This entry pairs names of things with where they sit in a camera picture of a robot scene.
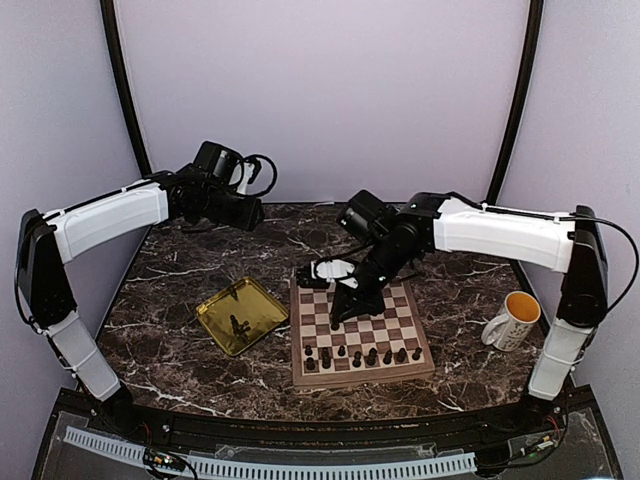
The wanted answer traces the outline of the gold metal tray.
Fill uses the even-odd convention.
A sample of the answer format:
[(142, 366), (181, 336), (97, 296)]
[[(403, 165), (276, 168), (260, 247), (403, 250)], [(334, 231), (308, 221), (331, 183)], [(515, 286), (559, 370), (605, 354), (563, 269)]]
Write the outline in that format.
[[(237, 290), (238, 302), (229, 295), (230, 286)], [(223, 352), (236, 357), (287, 320), (289, 312), (251, 277), (243, 277), (230, 286), (200, 304), (195, 312), (200, 324)], [(247, 333), (247, 343), (234, 337), (230, 314), (234, 314), (240, 323), (249, 322), (251, 330)]]

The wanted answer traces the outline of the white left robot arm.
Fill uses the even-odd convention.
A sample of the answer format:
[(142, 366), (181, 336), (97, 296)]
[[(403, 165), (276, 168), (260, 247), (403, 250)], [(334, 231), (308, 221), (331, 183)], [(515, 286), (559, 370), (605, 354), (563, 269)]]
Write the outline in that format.
[(178, 219), (252, 231), (277, 179), (269, 157), (205, 141), (177, 171), (157, 171), (70, 207), (23, 215), (14, 273), (19, 312), (63, 368), (104, 404), (101, 417), (120, 436), (134, 435), (141, 415), (125, 401), (127, 387), (82, 318), (74, 263), (114, 240)]

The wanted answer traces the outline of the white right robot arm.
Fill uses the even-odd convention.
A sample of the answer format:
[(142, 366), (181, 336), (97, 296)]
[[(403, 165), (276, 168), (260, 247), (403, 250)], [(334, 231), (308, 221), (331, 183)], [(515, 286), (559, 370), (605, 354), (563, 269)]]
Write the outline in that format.
[(529, 379), (528, 396), (510, 413), (521, 434), (549, 416), (587, 339), (608, 312), (607, 264), (593, 211), (541, 213), (475, 203), (464, 196), (420, 192), (401, 208), (366, 190), (358, 192), (337, 222), (369, 251), (351, 263), (319, 260), (315, 279), (336, 285), (333, 324), (379, 314), (383, 288), (411, 261), (434, 251), (472, 252), (533, 263), (563, 274), (561, 297), (542, 353)]

